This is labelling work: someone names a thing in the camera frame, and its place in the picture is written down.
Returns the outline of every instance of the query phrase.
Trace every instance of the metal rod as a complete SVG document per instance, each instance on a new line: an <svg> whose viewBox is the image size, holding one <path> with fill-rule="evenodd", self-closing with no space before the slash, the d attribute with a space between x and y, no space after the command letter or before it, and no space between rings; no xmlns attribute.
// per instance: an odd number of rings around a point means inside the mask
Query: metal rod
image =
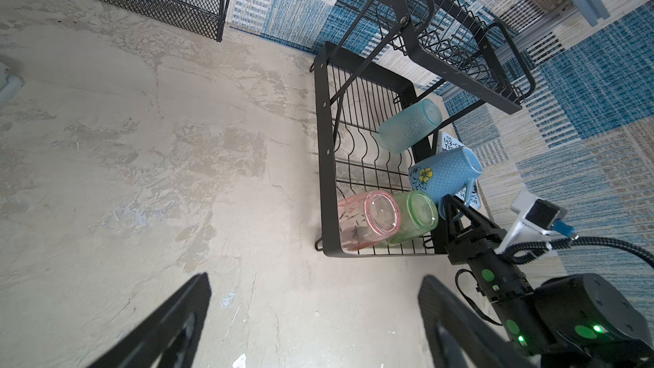
<svg viewBox="0 0 654 368"><path fill-rule="evenodd" d="M341 83L340 70L339 70L338 81L339 81L339 84L340 84ZM343 98L345 98L345 94L341 94L341 96L338 99L338 106L336 107L336 119L334 119L334 123L333 123L333 144L334 144L334 147L336 147L336 137L338 136L338 126L339 126L339 123L341 122L341 112L343 111Z"/></svg>
<svg viewBox="0 0 654 368"><path fill-rule="evenodd" d="M381 171L381 172L386 172L386 170L383 170L383 169L377 169L377 170ZM376 188L379 188L379 189L388 189L389 191L393 190L393 188L391 186L385 186L385 185L379 185L379 184L377 184L377 185L362 184L361 182L350 182L350 181L346 181L344 179L337 179L336 182L340 182L342 184L348 184L348 185L371 186L371 187L376 187ZM395 189L398 190L398 191L402 191L402 192L411 192L413 190L413 189L405 189L405 188L400 189L400 188L397 187L397 185L395 186Z"/></svg>
<svg viewBox="0 0 654 368"><path fill-rule="evenodd" d="M438 80L436 83L434 83L433 86L430 86L427 90L425 90L424 93L420 94L420 95L418 96L418 98L415 99L415 102L419 102L419 101L421 101L424 97L426 97L426 96L428 96L429 94L431 94L434 90L436 90L438 87L442 86L442 85L445 84L446 82L447 82L446 79L441 78L441 79Z"/></svg>
<svg viewBox="0 0 654 368"><path fill-rule="evenodd" d="M370 128L368 128L368 127L363 127L363 126L361 126L361 125L352 124L351 122L348 122L348 121L341 120L341 122L342 122L343 124L345 124L345 125L349 125L350 127L355 127L355 128L359 128L359 129L365 129L366 131L370 131L371 133L376 133L376 132L377 132L377 131L375 131L375 130L373 130L373 129L370 129Z"/></svg>
<svg viewBox="0 0 654 368"><path fill-rule="evenodd" d="M476 110L477 108L481 107L481 106L484 105L484 104L486 104L486 102L485 102L485 101L482 101L482 100L477 100L476 102L470 104L469 106L465 107L463 110L457 112L456 114L454 114L454 115L451 116L450 118L448 118L448 119L446 119L445 121L443 121L443 122L438 126L438 128L435 129L434 132L432 132L432 134L436 133L436 131L438 131L439 129L441 129L441 128L445 128L446 126L452 124L452 123L453 123L454 121L456 121L457 119L463 117L463 116L466 115L467 113L472 112L473 110Z"/></svg>
<svg viewBox="0 0 654 368"><path fill-rule="evenodd" d="M336 52L344 45L345 41L347 38L352 34L352 31L354 31L356 25L359 23L359 20L361 20L362 17L364 17L364 14L368 11L368 8L372 5L372 3L375 0L368 0L364 7L359 11L359 14L357 14L355 21L352 22L350 27L347 29L347 32L345 32L345 35L341 38L341 41L338 42L336 47L331 51L331 53L327 56L327 60L325 62L329 62L329 60L336 55ZM309 72L312 72L315 66L312 64L311 67L309 67Z"/></svg>
<svg viewBox="0 0 654 368"><path fill-rule="evenodd" d="M402 29L403 25L408 22L408 18L403 17L402 20L395 24L393 26L393 29L391 29L386 36L379 42L379 44L375 47L375 49L372 50L372 52L368 55L368 57L365 58L365 60L359 64L359 67L356 68L355 72L352 73L350 78L347 79L345 84L334 94L333 97L330 99L330 104L333 104L340 96L345 94L345 91L347 88L356 80L357 77L363 73L366 67L372 62L372 60L381 52L381 50L386 47L388 43L390 43L394 38L395 35Z"/></svg>
<svg viewBox="0 0 654 368"><path fill-rule="evenodd" d="M500 29L500 31L502 32L502 35L506 39L506 44L508 44L509 47L511 48L511 51L515 55L515 59L518 61L518 64L520 65L520 68L523 70L523 73L525 73L525 77L527 78L527 81L529 81L529 91L526 92L525 95L523 95L523 98L527 98L535 90L534 76L532 76L531 71L529 70L529 66L527 66L527 63L525 62L525 59L520 54L520 51L515 46L515 43L513 43L513 40L511 39L511 35L506 30L504 25L501 22L495 22L495 23L492 23L491 25L489 25L488 28L486 28L486 30L490 30L493 27L497 27L498 29Z"/></svg>

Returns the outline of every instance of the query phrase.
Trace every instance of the mug handle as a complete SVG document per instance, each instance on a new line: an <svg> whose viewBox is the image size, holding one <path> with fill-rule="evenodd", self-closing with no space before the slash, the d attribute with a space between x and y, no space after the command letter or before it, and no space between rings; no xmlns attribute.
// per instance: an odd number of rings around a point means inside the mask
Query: mug handle
<svg viewBox="0 0 654 368"><path fill-rule="evenodd" d="M475 187L475 178L470 178L466 181L466 198L463 201L463 204L466 205L466 208L470 206L470 200L472 200L472 189Z"/></svg>
<svg viewBox="0 0 654 368"><path fill-rule="evenodd" d="M469 178L466 180L466 198L463 201L463 204L466 205L466 208L470 207L470 200L472 200L472 188L475 186L475 178ZM463 217L463 212L459 212L455 217L454 221L461 220Z"/></svg>

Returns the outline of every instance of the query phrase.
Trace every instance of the yellow flower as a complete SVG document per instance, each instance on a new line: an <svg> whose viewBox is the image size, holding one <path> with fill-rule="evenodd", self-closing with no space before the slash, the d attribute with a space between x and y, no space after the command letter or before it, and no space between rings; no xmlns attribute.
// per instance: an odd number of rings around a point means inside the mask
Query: yellow flower
<svg viewBox="0 0 654 368"><path fill-rule="evenodd" d="M427 182L427 181L429 181L429 178L432 177L432 176L434 176L434 173L432 172L432 169L431 168L425 168L425 169L420 171L420 176L418 177L418 179L420 180L420 182Z"/></svg>

